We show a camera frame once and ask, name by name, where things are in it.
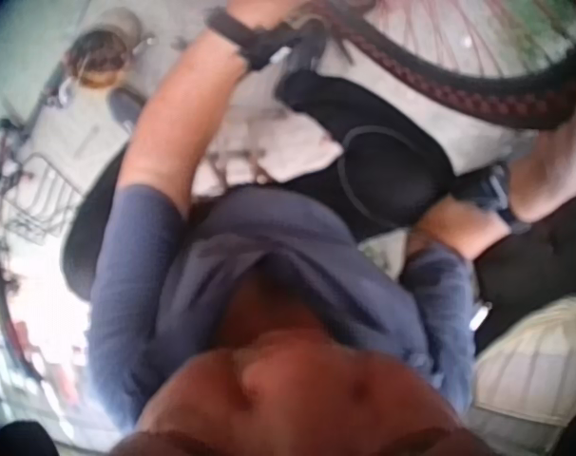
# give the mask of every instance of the watch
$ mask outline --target watch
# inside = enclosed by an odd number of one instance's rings
[[[216,33],[240,47],[240,55],[248,62],[249,68],[260,71],[270,63],[287,56],[298,43],[297,31],[281,24],[273,30],[256,28],[252,30],[231,16],[224,8],[215,8],[206,24]]]
[[[530,224],[518,219],[509,207],[509,168],[503,161],[461,176],[451,194],[485,212],[497,213],[514,234],[530,229]]]

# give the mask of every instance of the person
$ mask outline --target person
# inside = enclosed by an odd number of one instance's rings
[[[272,29],[304,3],[231,0],[227,11]],[[196,168],[248,68],[232,40],[205,31],[123,158],[88,335],[95,388],[131,432],[111,454],[490,454],[460,421],[470,261],[517,219],[576,197],[576,115],[524,158],[470,176],[503,176],[503,213],[467,192],[426,208],[398,283],[336,212],[282,187],[235,189],[187,231]]]

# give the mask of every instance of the floor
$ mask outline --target floor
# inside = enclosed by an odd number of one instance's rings
[[[91,27],[102,12],[112,7],[126,7],[135,12],[144,32],[156,37],[155,44],[135,60],[127,76],[128,84],[145,96],[151,95],[179,57],[179,52],[172,47],[177,37],[186,42],[195,39],[202,30],[206,12],[222,3],[221,0],[7,1],[0,9],[0,116],[9,110],[27,118],[64,50],[81,30]],[[528,140],[527,134],[478,122],[428,101],[356,49],[349,49],[355,65],[350,66],[338,49],[332,48],[323,62],[322,72],[358,82],[402,109],[445,147],[458,173],[505,156],[518,142]],[[276,179],[285,180],[324,166],[340,152],[340,147],[324,141],[324,132],[311,120],[286,112],[273,100],[272,89],[278,73],[277,66],[270,67],[241,84],[225,125],[211,148],[221,152],[243,148],[250,141],[249,128],[254,129],[258,144],[266,150],[262,164]],[[76,204],[78,194],[86,192],[127,137],[110,117],[106,94],[80,88],[67,109],[46,108],[22,154],[23,158],[35,153],[43,156],[71,183],[77,195]],[[230,168],[232,182],[248,179],[246,166]],[[38,184],[41,182],[35,177],[28,185],[33,189]],[[27,195],[28,185],[24,190]],[[196,179],[195,192],[211,192],[216,185],[211,171],[203,166]],[[22,287],[10,303],[14,319],[27,322],[30,343],[60,364],[72,356],[71,347],[85,348],[88,324],[88,305],[67,290],[60,273],[59,258],[65,234],[66,229],[57,236],[47,236],[42,245],[7,234],[11,270],[22,277]],[[390,274],[399,271],[403,238],[402,233],[397,233],[381,239],[373,248],[374,255]],[[99,420],[99,417],[92,412],[88,419]],[[107,432],[104,439],[90,437],[77,442],[74,430],[72,437],[67,438],[65,429],[60,429],[54,438],[71,445],[104,450],[115,434],[108,422],[101,426]]]

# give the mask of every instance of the bicycle wheel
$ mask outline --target bicycle wheel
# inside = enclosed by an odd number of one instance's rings
[[[552,129],[575,108],[576,0],[324,0],[317,12],[398,80],[472,117]]]

